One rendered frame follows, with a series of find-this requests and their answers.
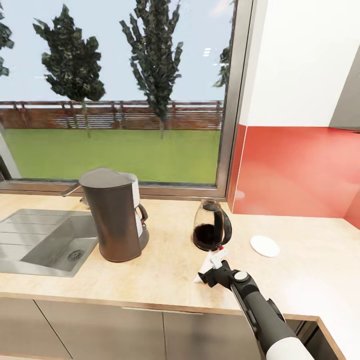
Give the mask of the saucer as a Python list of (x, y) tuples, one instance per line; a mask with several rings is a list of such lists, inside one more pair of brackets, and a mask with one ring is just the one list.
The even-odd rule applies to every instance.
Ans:
[(280, 248), (277, 243), (266, 236), (254, 236), (250, 243), (257, 252), (264, 256), (276, 257), (280, 254)]

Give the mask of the electric kettle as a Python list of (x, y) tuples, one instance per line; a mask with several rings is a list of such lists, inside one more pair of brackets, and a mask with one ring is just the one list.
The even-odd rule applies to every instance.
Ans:
[(219, 201), (202, 199), (193, 225), (193, 243), (202, 251), (215, 252), (232, 237), (232, 224)]

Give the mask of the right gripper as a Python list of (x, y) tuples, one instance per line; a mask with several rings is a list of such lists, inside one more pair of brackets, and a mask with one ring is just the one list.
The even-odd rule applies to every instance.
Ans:
[(224, 286), (222, 282), (222, 276), (228, 269), (232, 270), (228, 264), (228, 261), (225, 259), (222, 261), (222, 266), (220, 268), (211, 268), (205, 273), (198, 272), (197, 274), (200, 276), (204, 284), (208, 284), (211, 288), (213, 288), (216, 284), (221, 284)]

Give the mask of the paper coffee filter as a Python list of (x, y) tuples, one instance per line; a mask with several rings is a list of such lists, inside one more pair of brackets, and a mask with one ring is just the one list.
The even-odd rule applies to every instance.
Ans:
[[(203, 263), (202, 268), (200, 269), (200, 273), (204, 274), (205, 272), (207, 272), (208, 270), (213, 268), (213, 264), (210, 262), (211, 257), (212, 257), (212, 252), (210, 250), (205, 262)], [(195, 280), (194, 280), (194, 283), (198, 283), (198, 282), (202, 282), (202, 281), (203, 280), (201, 279), (201, 277), (199, 275), (197, 275)]]

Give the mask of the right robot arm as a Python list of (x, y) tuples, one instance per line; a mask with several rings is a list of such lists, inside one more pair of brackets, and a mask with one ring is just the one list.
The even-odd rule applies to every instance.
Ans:
[(210, 258), (213, 267), (198, 272), (204, 284), (213, 288), (221, 284), (231, 290), (254, 336), (259, 341), (266, 360), (314, 360), (275, 304), (261, 294), (254, 278), (246, 271), (232, 270), (225, 259), (229, 251), (224, 246)]

